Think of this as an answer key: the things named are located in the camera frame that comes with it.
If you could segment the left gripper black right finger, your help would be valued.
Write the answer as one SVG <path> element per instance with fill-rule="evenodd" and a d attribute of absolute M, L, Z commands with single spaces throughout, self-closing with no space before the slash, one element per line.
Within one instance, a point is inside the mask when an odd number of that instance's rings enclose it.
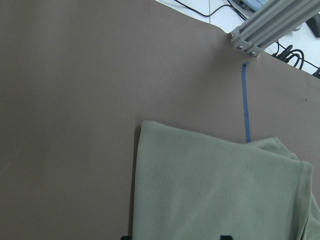
<path fill-rule="evenodd" d="M 220 240 L 233 240 L 231 235 L 221 235 Z"/>

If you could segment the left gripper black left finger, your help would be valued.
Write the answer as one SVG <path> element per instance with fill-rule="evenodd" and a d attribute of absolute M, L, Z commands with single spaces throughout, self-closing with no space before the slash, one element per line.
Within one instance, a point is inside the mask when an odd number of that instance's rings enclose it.
<path fill-rule="evenodd" d="M 132 236 L 131 235 L 122 236 L 121 240 L 132 240 Z"/>

